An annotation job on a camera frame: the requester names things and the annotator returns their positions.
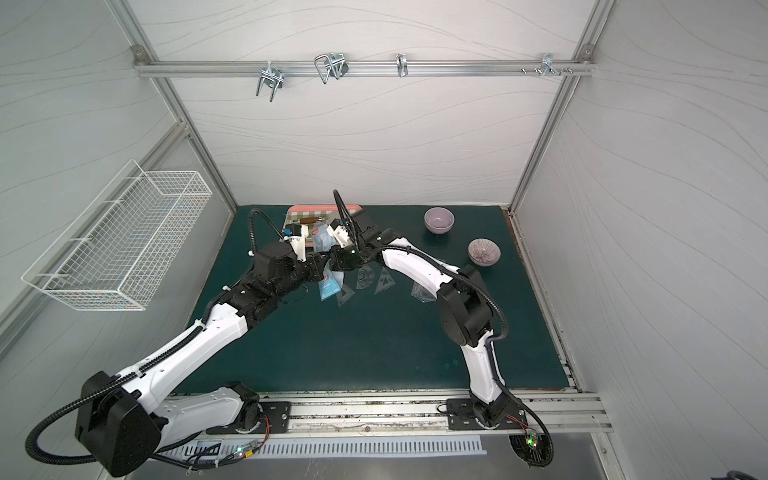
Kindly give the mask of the blue ruler set package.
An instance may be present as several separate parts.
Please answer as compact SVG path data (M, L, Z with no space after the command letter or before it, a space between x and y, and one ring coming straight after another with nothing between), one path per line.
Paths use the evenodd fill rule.
M328 253L337 245L335 238L329 233L329 225L323 222L315 223L311 228L313 250L316 253ZM319 292L322 301L338 294L343 287L344 273L334 271L330 262L327 262L323 270L323 279L319 282Z

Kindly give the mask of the clear triangle set square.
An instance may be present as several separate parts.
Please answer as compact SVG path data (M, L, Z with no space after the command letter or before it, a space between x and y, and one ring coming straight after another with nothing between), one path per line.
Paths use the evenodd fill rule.
M381 294L384 291L392 288L396 284L390 271L386 267L380 269L380 274L377 280L375 295Z

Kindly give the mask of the clear large set square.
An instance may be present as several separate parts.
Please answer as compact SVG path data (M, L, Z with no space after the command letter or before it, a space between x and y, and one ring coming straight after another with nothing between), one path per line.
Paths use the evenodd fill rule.
M355 295L355 291L349 285L343 284L340 290L335 295L338 307L341 308L354 295Z

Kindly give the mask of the clear protractor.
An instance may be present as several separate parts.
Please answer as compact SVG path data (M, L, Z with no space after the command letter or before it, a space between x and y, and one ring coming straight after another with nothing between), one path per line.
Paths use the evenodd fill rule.
M375 280L375 271L370 265L364 265L357 271L356 289L365 290Z

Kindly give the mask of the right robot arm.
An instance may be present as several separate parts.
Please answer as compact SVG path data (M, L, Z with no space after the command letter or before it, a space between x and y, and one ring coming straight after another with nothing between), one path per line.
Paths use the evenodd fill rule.
M442 329L461 348L467 366L475 420L482 428L495 428L511 400L494 348L494 342L508 333L508 326L477 268L459 268L436 259L393 230L379 229L364 210L343 213L327 233L333 238L330 265L334 271L376 261L435 298Z

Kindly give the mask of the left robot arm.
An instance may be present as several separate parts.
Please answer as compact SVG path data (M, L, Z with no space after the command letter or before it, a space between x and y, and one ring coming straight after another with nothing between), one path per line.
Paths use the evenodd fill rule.
M329 253L298 258L287 242L254 253L242 277L216 296L202 319L152 356L118 374L100 371L81 387L76 439L112 476L141 466L164 442L175 421L157 411L168 395L218 351L243 337L304 284L321 279Z

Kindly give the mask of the clear plastic pouch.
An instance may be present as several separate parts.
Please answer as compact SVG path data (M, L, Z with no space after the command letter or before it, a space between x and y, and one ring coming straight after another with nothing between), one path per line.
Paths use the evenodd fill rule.
M411 296L421 303L431 303L436 301L436 295L418 283L413 284Z

